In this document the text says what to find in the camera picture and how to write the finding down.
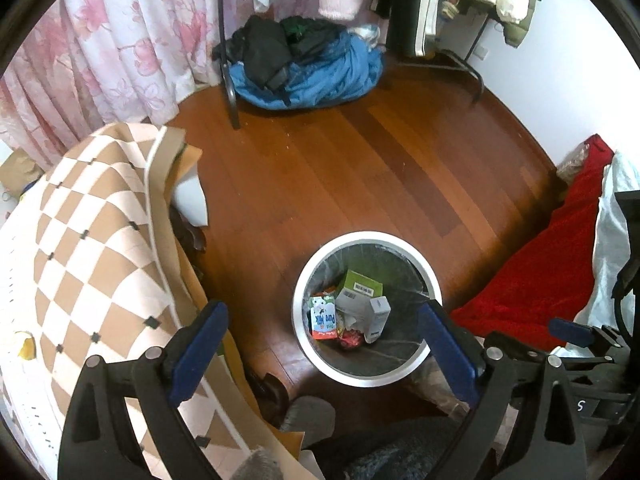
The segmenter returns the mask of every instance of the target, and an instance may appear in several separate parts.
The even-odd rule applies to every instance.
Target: white box
[[[385,296],[369,301],[364,313],[364,341],[373,343],[380,337],[390,312],[391,306]]]

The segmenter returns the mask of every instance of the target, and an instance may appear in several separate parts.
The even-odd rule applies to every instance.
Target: electrical outlet
[[[478,44],[474,49],[474,54],[484,61],[486,57],[489,55],[489,49],[485,46]]]

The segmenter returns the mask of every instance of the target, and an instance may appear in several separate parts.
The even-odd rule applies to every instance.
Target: cardboard box
[[[365,310],[370,307],[370,300],[382,296],[382,283],[348,270],[338,290],[340,293],[335,298],[336,308],[362,319]]]
[[[332,294],[312,296],[309,298],[309,306],[311,307],[311,336],[314,339],[337,338],[334,296]]]
[[[373,343],[382,334],[391,306],[385,296],[372,298],[364,314],[364,341]]]

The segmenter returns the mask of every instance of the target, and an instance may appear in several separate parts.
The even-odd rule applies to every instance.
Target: beige and white blanket
[[[194,302],[182,278],[193,271],[168,217],[166,188],[199,156],[184,149],[182,130],[105,126],[45,174],[0,230],[0,402],[45,478],[57,477],[65,413],[85,359],[137,359],[164,346],[206,302],[201,289]],[[17,356],[16,332],[33,335],[35,359]],[[246,384],[237,377],[234,384],[223,360],[214,359],[207,377],[215,380],[203,380],[179,410],[222,478],[260,446],[274,452],[285,478],[312,478],[276,436],[286,438],[252,412]],[[127,399],[127,407],[151,473],[169,478],[138,402]],[[301,439],[289,440],[294,454]]]

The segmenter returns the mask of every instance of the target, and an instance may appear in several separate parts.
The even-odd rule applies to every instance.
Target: blue sleeping bag
[[[267,110],[320,108],[362,97],[378,84],[382,75],[382,51],[360,37],[343,32],[329,44],[318,60],[304,66],[292,63],[285,86],[290,104],[267,89],[258,88],[244,74],[242,62],[230,67],[236,92]]]

